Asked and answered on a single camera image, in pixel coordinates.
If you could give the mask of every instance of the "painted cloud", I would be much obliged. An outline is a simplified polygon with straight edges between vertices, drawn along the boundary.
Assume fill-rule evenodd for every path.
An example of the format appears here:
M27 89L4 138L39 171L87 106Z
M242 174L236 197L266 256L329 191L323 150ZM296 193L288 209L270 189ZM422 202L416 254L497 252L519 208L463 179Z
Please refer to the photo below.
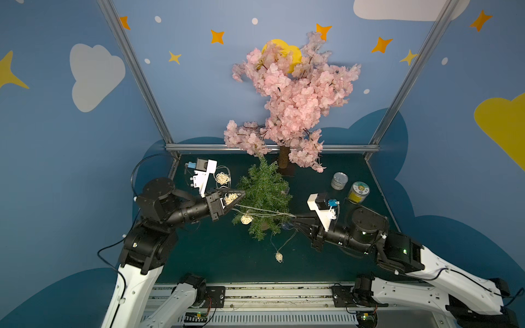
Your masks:
M69 54L69 64L77 81L73 86L73 102L84 113L98 106L126 73L122 59L112 56L100 45L93 48L74 45Z
M355 0L354 13L364 19L434 21L446 0ZM460 0L452 14L457 18L470 0Z

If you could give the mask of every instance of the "pink blossom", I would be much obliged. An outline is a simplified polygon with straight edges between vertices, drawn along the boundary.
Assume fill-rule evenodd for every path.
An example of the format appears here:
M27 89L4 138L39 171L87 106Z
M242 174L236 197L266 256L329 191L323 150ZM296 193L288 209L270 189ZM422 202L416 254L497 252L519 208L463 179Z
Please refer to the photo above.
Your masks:
M319 53L324 44L321 33L310 32L308 38L308 44L301 48L301 63L295 65L291 74L294 79L288 76L292 52L284 56L271 41L264 52L256 48L246 56L247 62L233 66L235 80L242 82L241 76L246 75L261 96L270 96L265 105L270 117L264 127L246 122L238 128L230 121L224 131L228 147L261 156L269 152L264 143L264 139L269 139L293 148L289 154L291 162L323 172L325 167L319 163L321 130L309 130L319 123L321 115L330 113L331 107L348 103L345 97L352 92L352 82L358 79L361 65L350 69L328 65L331 52Z

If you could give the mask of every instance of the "green pine tree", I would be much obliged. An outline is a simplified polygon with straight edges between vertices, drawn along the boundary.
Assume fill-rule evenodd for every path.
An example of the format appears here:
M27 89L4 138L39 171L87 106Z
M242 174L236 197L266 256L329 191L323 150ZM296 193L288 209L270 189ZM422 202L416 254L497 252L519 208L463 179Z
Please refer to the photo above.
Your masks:
M240 205L261 208L266 210L288 213L288 203L292 196L288 194L288 182L286 182L280 173L277 172L277 162L268 165L264 157L260 157L259 166L253 165L248 169L249 177L243 176L237 185L237 189L244 190L246 196L240 201ZM233 224L240 223L243 214L268 214L259 210L238 207L242 213L238 213L233 219ZM273 234L281 232L280 224L288 222L290 217L286 215L277 215L271 217L252 216L253 221L250 223L248 232L254 235L254 238L263 240L266 233L262 230L263 224L266 223Z

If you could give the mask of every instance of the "round container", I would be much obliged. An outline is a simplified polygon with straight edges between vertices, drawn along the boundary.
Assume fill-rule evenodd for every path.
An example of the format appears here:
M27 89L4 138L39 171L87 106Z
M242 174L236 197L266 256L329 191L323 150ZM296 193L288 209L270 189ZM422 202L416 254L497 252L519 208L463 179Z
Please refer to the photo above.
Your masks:
M337 172L333 175L332 183L330 184L335 190L343 190L348 182L348 177L342 172Z
M370 193L370 187L364 182L354 182L352 188L350 188L350 193L348 194L348 199L354 203L360 203Z

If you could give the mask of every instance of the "blue wall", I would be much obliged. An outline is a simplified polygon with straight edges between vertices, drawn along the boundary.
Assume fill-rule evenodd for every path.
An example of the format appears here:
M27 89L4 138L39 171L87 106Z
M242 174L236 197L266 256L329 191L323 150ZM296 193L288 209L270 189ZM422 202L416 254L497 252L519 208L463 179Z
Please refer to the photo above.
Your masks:
M2 1L0 40L0 60L12 51L10 72L29 88L3 84L0 62L0 326L95 327L116 280L96 252L128 231L131 170L163 142L127 67L93 110L73 100L74 45L122 58L96 0Z
M332 109L317 126L348 129L362 117L390 105L409 69L408 63L400 60L409 49L417 53L433 23L418 21L418 12L413 20L360 18L354 13L354 2L346 0L114 3L119 16L127 17L129 30L125 31L175 142L196 137L217 137L217 142L223 142L223 132L232 119L238 124L264 123L269 114L264 109L266 98L255 92L251 81L233 80L232 65L272 39L302 47L308 41L307 32L315 31L316 24L332 26L323 47L333 51L329 64L362 64L349 103ZM410 6L405 10L414 11ZM252 24L252 18L258 19L257 25ZM211 30L224 31L223 45L211 43ZM393 39L385 53L371 52L378 37ZM169 61L170 52L181 55L180 64ZM373 120L361 122L362 134L342 131L336 139L338 143L368 143L365 136L373 134L380 120L373 116Z
M492 18L478 31L470 25L482 10ZM525 92L524 16L523 1L470 2L370 160L404 233L480 277L507 280L513 292L525 285L525 172L474 113L487 99L510 104ZM511 308L524 325L525 299Z

